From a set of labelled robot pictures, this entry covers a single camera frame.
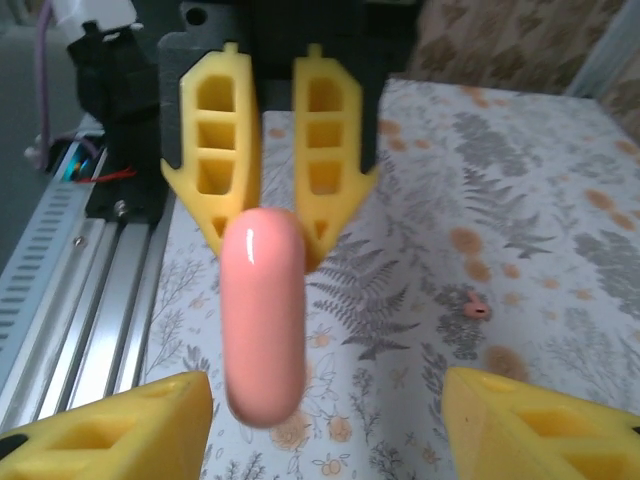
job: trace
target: yellow 3d-printed gripper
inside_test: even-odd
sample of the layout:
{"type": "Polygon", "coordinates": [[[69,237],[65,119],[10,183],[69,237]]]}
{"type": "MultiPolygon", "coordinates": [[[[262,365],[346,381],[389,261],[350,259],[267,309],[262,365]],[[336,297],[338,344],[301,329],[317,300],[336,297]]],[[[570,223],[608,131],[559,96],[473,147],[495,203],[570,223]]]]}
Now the yellow 3d-printed gripper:
{"type": "Polygon", "coordinates": [[[251,57],[235,43],[210,52],[180,82],[182,167],[167,182],[216,255],[226,226],[260,202],[261,133],[251,57]]]}
{"type": "Polygon", "coordinates": [[[468,368],[442,404],[459,480],[640,479],[630,413],[468,368]]]}
{"type": "Polygon", "coordinates": [[[207,375],[175,375],[0,435],[0,480],[198,480],[207,375]]]}
{"type": "Polygon", "coordinates": [[[362,87],[310,45],[294,66],[295,205],[315,270],[368,196],[377,169],[360,171],[362,87]]]}
{"type": "MultiPolygon", "coordinates": [[[[319,45],[295,60],[295,210],[315,270],[377,179],[360,171],[362,87],[319,45]]],[[[162,172],[218,255],[226,225],[260,201],[261,129],[251,58],[228,43],[181,81],[182,166],[162,172]]]]}

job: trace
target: fern leaf print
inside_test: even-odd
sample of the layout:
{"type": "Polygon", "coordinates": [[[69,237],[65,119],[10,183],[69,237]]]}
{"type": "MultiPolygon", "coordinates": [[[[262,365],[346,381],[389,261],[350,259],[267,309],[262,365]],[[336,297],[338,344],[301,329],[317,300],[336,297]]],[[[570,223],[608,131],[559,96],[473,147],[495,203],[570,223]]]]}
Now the fern leaf print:
{"type": "Polygon", "coordinates": [[[489,227],[505,239],[504,248],[518,250],[518,258],[551,253],[545,244],[556,237],[537,233],[540,214],[526,215],[525,194],[511,196],[511,186],[500,187],[501,180],[489,179],[473,168],[464,169],[464,178],[467,210],[476,214],[478,225],[489,227]]]}
{"type": "Polygon", "coordinates": [[[375,360],[385,352],[407,350],[408,345],[390,338],[418,326],[398,320],[407,298],[407,286],[385,293],[398,262],[380,262],[383,250],[362,252],[369,241],[350,237],[345,234],[340,238],[327,258],[330,266],[318,269],[314,281],[308,284],[325,297],[315,300],[313,307],[344,325],[349,335],[342,344],[363,347],[359,360],[375,360]]]}

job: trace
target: screw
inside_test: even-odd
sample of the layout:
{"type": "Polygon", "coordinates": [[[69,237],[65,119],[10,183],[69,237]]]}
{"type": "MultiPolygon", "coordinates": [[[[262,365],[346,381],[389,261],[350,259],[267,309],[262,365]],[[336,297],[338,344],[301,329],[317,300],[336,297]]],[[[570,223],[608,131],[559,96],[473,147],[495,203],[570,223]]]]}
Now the screw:
{"type": "Polygon", "coordinates": [[[124,200],[118,200],[116,204],[113,206],[113,213],[116,214],[116,217],[122,218],[127,213],[127,204],[124,200]]]}

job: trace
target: orange flower print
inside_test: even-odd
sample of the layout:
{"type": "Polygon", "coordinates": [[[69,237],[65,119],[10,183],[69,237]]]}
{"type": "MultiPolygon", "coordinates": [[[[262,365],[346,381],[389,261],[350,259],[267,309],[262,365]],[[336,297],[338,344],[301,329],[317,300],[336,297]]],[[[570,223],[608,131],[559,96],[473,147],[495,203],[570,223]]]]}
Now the orange flower print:
{"type": "Polygon", "coordinates": [[[426,150],[431,146],[431,143],[429,142],[429,140],[416,140],[413,142],[413,144],[417,148],[421,148],[422,150],[426,150]]]}
{"type": "Polygon", "coordinates": [[[307,337],[312,348],[324,348],[336,338],[331,335],[331,327],[324,328],[322,324],[318,329],[307,337]]]}
{"type": "Polygon", "coordinates": [[[453,248],[464,255],[478,255],[484,248],[482,237],[470,228],[453,228],[449,232],[449,239],[453,248]]]}
{"type": "Polygon", "coordinates": [[[611,212],[611,220],[613,220],[620,228],[624,228],[630,232],[635,232],[636,230],[635,223],[633,223],[633,221],[624,213],[611,212]]]}
{"type": "Polygon", "coordinates": [[[573,293],[579,300],[593,300],[591,290],[589,290],[588,288],[579,288],[578,290],[574,290],[573,293]]]}
{"type": "Polygon", "coordinates": [[[317,459],[313,460],[312,463],[320,467],[320,473],[323,477],[337,477],[342,472],[342,467],[347,466],[346,460],[350,456],[350,454],[344,453],[340,455],[339,458],[332,458],[331,455],[327,453],[325,460],[317,459]]]}
{"type": "Polygon", "coordinates": [[[529,371],[520,355],[509,347],[496,345],[484,353],[484,363],[491,373],[502,375],[519,382],[529,380],[529,371]]]}
{"type": "Polygon", "coordinates": [[[398,122],[393,120],[380,120],[378,123],[378,132],[381,135],[398,135],[402,131],[402,127],[398,122]]]}
{"type": "Polygon", "coordinates": [[[309,417],[298,410],[283,423],[272,428],[269,436],[280,450],[294,451],[311,436],[310,426],[309,417]]]}
{"type": "Polygon", "coordinates": [[[329,419],[329,438],[334,442],[345,443],[351,439],[353,429],[347,417],[333,416],[329,419]]]}
{"type": "Polygon", "coordinates": [[[606,210],[613,210],[614,208],[616,208],[616,204],[611,199],[611,197],[606,193],[601,192],[600,190],[594,190],[590,188],[584,193],[587,196],[587,200],[591,202],[591,205],[593,205],[596,208],[599,208],[600,210],[606,211],[606,210]]]}
{"type": "Polygon", "coordinates": [[[407,144],[400,137],[391,137],[389,139],[389,148],[394,152],[406,152],[407,144]]]}
{"type": "Polygon", "coordinates": [[[489,102],[484,97],[473,97],[473,103],[480,108],[489,108],[489,102]]]}
{"type": "Polygon", "coordinates": [[[504,273],[505,277],[512,278],[514,280],[516,278],[520,278],[520,269],[512,263],[502,265],[502,273],[504,273]]]}
{"type": "Polygon", "coordinates": [[[479,258],[469,257],[464,262],[464,269],[467,275],[476,282],[487,283],[491,280],[491,270],[489,266],[479,258]]]}
{"type": "Polygon", "coordinates": [[[560,282],[553,277],[546,277],[542,279],[542,286],[549,290],[557,290],[560,287],[560,282]]]}
{"type": "Polygon", "coordinates": [[[637,155],[640,153],[640,149],[627,140],[618,140],[616,142],[616,147],[618,147],[618,150],[622,153],[626,153],[627,155],[637,155]]]}
{"type": "Polygon", "coordinates": [[[442,460],[430,443],[427,443],[427,446],[422,449],[422,459],[429,465],[433,465],[436,472],[438,471],[438,462],[442,460]]]}
{"type": "Polygon", "coordinates": [[[480,87],[460,85],[460,90],[462,90],[462,93],[469,95],[470,97],[481,97],[484,95],[484,90],[480,87]]]}
{"type": "Polygon", "coordinates": [[[271,128],[267,134],[271,138],[284,138],[287,132],[283,128],[271,128]]]}
{"type": "Polygon", "coordinates": [[[544,316],[544,318],[546,320],[557,320],[558,319],[558,314],[556,312],[552,312],[550,310],[543,310],[542,311],[542,315],[544,316]]]}

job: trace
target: rectangular cutout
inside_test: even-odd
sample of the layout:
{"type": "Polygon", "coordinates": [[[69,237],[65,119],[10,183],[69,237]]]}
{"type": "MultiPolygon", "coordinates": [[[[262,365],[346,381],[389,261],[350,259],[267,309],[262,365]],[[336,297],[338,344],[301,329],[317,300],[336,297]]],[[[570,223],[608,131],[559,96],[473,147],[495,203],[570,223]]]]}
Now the rectangular cutout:
{"type": "Polygon", "coordinates": [[[199,121],[198,146],[220,150],[235,150],[236,126],[227,122],[199,121]]]}
{"type": "Polygon", "coordinates": [[[587,419],[564,407],[523,410],[517,415],[541,437],[599,437],[587,419]]]}
{"type": "Polygon", "coordinates": [[[314,226],[316,228],[316,237],[318,237],[318,240],[321,240],[322,237],[324,237],[329,224],[325,220],[316,220],[314,222],[314,226]]]}
{"type": "Polygon", "coordinates": [[[309,148],[335,148],[342,146],[342,122],[311,122],[307,128],[309,148]]]}
{"type": "Polygon", "coordinates": [[[233,161],[200,160],[197,187],[205,195],[226,195],[233,181],[233,161]]]}
{"type": "Polygon", "coordinates": [[[135,426],[133,417],[100,417],[69,430],[52,450],[107,450],[135,426]]]}
{"type": "Polygon", "coordinates": [[[636,480],[640,478],[640,466],[624,453],[565,454],[564,458],[586,480],[636,480]]]}
{"type": "Polygon", "coordinates": [[[309,164],[309,183],[314,195],[332,195],[340,190],[342,166],[336,161],[317,161],[309,164]]]}
{"type": "Polygon", "coordinates": [[[198,108],[215,112],[235,112],[233,79],[214,75],[205,79],[198,88],[198,108]]]}
{"type": "Polygon", "coordinates": [[[310,112],[340,112],[343,109],[342,91],[330,78],[314,78],[309,83],[310,112]]]}

